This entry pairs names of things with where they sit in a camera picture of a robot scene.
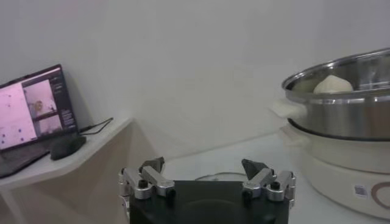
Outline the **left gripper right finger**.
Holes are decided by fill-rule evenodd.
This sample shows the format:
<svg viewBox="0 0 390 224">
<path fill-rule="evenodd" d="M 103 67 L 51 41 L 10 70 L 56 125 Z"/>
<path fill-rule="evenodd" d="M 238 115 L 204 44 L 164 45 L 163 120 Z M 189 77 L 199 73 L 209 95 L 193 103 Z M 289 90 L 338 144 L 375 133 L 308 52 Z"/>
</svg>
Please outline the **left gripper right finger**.
<svg viewBox="0 0 390 224">
<path fill-rule="evenodd" d="M 296 176 L 292 171 L 283 170 L 275 173 L 265 163 L 242 159 L 241 164 L 247 176 L 243 182 L 242 196 L 245 204 L 251 204 L 263 194 L 272 202 L 288 200 L 289 207 L 296 203 Z"/>
</svg>

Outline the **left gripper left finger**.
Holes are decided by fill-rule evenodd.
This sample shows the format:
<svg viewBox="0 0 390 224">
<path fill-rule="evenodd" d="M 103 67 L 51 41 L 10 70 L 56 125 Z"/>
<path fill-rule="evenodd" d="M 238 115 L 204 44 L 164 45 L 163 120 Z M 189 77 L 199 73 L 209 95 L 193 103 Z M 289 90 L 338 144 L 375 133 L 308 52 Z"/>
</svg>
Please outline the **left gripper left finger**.
<svg viewBox="0 0 390 224">
<path fill-rule="evenodd" d="M 155 192 L 158 196 L 172 198 L 176 194 L 175 182 L 161 174 L 164 157 L 147 160 L 137 168 L 125 167 L 118 173 L 119 196 L 129 200 L 148 200 Z"/>
</svg>

